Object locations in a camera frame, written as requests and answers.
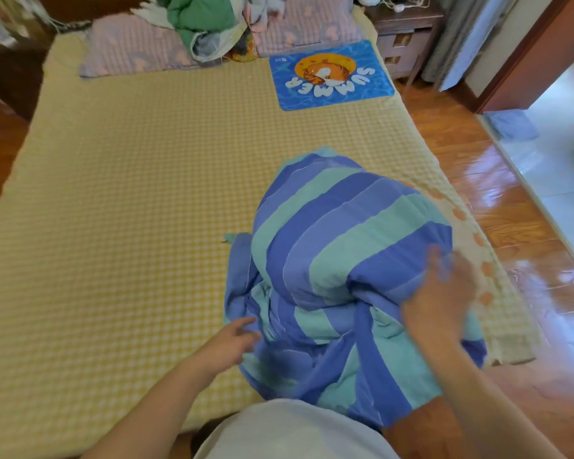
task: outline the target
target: mattress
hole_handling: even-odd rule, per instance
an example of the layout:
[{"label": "mattress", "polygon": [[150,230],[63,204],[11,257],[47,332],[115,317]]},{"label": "mattress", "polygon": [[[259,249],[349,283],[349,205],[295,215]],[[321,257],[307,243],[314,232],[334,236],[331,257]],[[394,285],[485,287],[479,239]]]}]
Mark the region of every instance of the mattress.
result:
[{"label": "mattress", "polygon": [[[84,80],[84,50],[56,38],[0,198],[0,458],[84,451],[217,331],[224,234],[251,231],[280,163],[323,145],[459,213],[455,243],[487,265],[490,361],[533,356],[523,302],[398,95],[286,113],[267,59]],[[183,429],[258,401],[234,368]]]}]

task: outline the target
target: hand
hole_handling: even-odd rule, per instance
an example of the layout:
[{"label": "hand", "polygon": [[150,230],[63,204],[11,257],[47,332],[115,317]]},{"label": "hand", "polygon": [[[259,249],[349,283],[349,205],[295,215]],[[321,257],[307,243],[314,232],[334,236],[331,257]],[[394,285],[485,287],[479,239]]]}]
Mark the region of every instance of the hand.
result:
[{"label": "hand", "polygon": [[423,285],[401,306],[406,331],[419,347],[458,343],[475,294],[472,264],[455,251],[444,270],[440,248],[431,246]]},{"label": "hand", "polygon": [[190,356],[198,364],[199,370],[210,378],[209,384],[221,372],[241,363],[243,354],[253,352],[261,334],[244,330],[243,327],[254,322],[255,317],[234,320]]}]

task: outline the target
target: white tile floor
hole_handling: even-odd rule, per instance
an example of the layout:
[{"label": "white tile floor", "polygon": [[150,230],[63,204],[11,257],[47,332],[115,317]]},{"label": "white tile floor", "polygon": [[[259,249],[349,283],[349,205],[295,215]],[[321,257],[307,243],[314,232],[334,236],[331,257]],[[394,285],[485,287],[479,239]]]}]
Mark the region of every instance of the white tile floor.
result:
[{"label": "white tile floor", "polygon": [[574,65],[525,112],[541,136],[499,146],[574,252]]}]

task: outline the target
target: bedsheet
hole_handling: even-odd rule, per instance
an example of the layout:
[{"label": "bedsheet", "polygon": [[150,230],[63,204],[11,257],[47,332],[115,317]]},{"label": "bedsheet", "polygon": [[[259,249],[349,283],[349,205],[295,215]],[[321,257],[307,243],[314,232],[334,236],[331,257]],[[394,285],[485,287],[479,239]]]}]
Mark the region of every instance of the bedsheet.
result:
[{"label": "bedsheet", "polygon": [[[224,234],[251,230],[283,160],[323,145],[459,218],[455,244],[486,264],[490,360],[533,356],[523,302],[399,95],[286,113],[267,59],[84,80],[83,56],[56,38],[0,198],[0,458],[84,451],[219,329]],[[258,401],[234,368],[184,430]]]}]

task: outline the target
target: striped blanket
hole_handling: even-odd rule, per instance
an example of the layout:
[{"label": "striped blanket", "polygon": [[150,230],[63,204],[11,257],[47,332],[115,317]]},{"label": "striped blanket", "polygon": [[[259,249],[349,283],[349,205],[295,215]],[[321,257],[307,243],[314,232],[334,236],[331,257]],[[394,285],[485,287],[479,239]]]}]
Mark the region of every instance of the striped blanket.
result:
[{"label": "striped blanket", "polygon": [[[451,225],[421,193],[329,148],[283,164],[253,234],[232,239],[224,320],[262,333],[240,369],[265,399],[295,398],[390,425],[440,394],[404,331],[400,303],[421,284],[429,245]],[[486,355],[473,314],[463,346]]]}]

